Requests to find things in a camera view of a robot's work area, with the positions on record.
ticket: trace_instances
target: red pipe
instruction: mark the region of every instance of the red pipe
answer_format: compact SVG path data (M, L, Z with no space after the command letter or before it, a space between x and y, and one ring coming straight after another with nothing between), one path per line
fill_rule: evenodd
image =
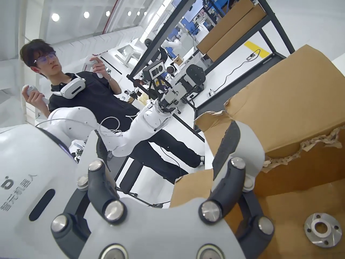
M113 8L112 8L112 10L111 10L111 13L110 13L110 15L109 15L109 18L108 18L108 20L107 20L106 26L104 27L104 30L103 30L102 34L104 34L104 32L106 31L107 25L108 25L108 23L109 23L109 20L110 20L110 18L111 18L111 16L112 16L112 13L114 12L115 6L116 6L116 4L117 4L118 1L119 1L119 0L116 0L115 4L114 4L114 6L113 6Z

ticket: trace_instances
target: white table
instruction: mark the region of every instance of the white table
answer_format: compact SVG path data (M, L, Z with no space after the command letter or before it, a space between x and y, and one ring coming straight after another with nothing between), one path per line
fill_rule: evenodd
M343 55L340 55L338 58L334 59L332 63L335 65L335 67L338 68L338 70L344 75L345 77L345 53ZM205 139L205 169L212 169L212 161L214 159L214 156L211 152L211 149Z

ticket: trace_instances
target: white controller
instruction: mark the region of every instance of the white controller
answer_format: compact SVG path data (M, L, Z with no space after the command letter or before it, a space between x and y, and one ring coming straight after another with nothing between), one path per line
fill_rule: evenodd
M32 91L38 91L38 90L37 90L37 88L36 88L35 86L29 86L29 87L27 88L27 96L30 96L30 93L31 93ZM49 104L49 100L48 100L46 97L42 97L42 100L44 101L44 103L45 103L46 105Z
M86 65L85 71L91 71L92 72L92 65L98 63L97 60L90 61L90 59L92 57L94 57L94 56L90 55L90 56L86 57L86 59L85 59L85 65ZM103 75L100 73L97 73L97 76L98 76L98 78L103 78Z

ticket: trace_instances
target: white cable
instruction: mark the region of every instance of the white cable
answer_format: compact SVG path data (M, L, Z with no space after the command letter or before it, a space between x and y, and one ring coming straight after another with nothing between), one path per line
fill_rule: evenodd
M131 119L131 121L133 121L134 119L132 117L136 117L137 115L134 115L134 116L126 116L126 117L129 117Z
M118 123L119 123L119 125L117 126L116 129L109 129L109 131L111 131L112 133L117 133L117 132L122 133L121 130L118 130L118 128L120 127L120 121L119 121L119 119L118 119L117 117L113 117L113 116L106 117L104 120L101 121L101 123L100 123L100 125L99 125L99 128L98 128L98 132L101 133L102 135L104 135L105 137L109 137L109 136L110 136L110 135L106 135L105 132L102 132L102 130L101 130L102 123L103 123L105 120L107 120L108 118L115 118L115 119L118 121ZM77 123L80 123L80 124L87 125L87 126L93 128L93 129L96 129L95 127L89 125L88 123L80 122L80 121L73 120L73 119L70 119L70 118L55 118L55 119L53 119L53 120L46 120L46 121L40 122L39 124L35 125L35 127L38 127L39 125L41 125L41 124L43 124L43 123L45 123L45 122L52 122L52 121L59 121L59 120L77 122ZM121 134L120 134L120 135L114 134L114 135L111 135L111 136L112 136L112 137L120 137Z
M106 117L104 120L102 120L102 121L101 121L101 123L99 124L99 132L100 132L100 133L102 133L104 136L108 136L108 135L106 135L106 134L105 134L105 132L102 132L102 130L101 130L101 126L102 126L102 123L103 123L105 120L109 119L109 118L114 118L114 119L116 119L116 120L117 120L117 122L119 123L119 125L117 126L117 128L116 128L116 129L109 129L109 131L111 131L112 133L117 133L117 132L119 132L119 133L120 133L120 135L116 135L116 134L114 134L114 135L112 135L112 137L120 137L120 136L122 136L122 131L121 131L121 130L119 130L119 127L120 127L120 121L119 121L119 119L118 119L117 117L113 117L113 116Z

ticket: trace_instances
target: vr headset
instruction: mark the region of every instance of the vr headset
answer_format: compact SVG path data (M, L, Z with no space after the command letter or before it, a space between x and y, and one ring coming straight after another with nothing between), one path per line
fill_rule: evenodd
M60 92L53 92L54 95L62 96L66 99L73 99L76 94L85 89L85 79L75 74L76 78L67 83Z

